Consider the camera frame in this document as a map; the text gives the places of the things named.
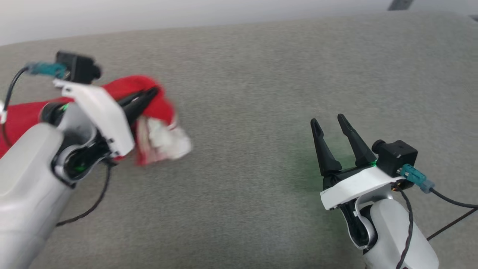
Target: red cloth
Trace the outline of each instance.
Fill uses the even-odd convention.
[[[159,89],[158,94],[144,110],[143,115],[165,121],[168,125],[174,121],[174,108],[164,96],[164,88],[146,76],[130,76],[120,78],[102,86],[114,99],[119,100],[134,92],[148,90],[152,87]],[[15,143],[28,129],[39,122],[42,108],[49,102],[71,102],[70,98],[61,97],[53,100],[12,105],[8,107],[8,117],[5,127],[10,142]],[[3,139],[0,143],[0,157],[7,151],[8,146]]]

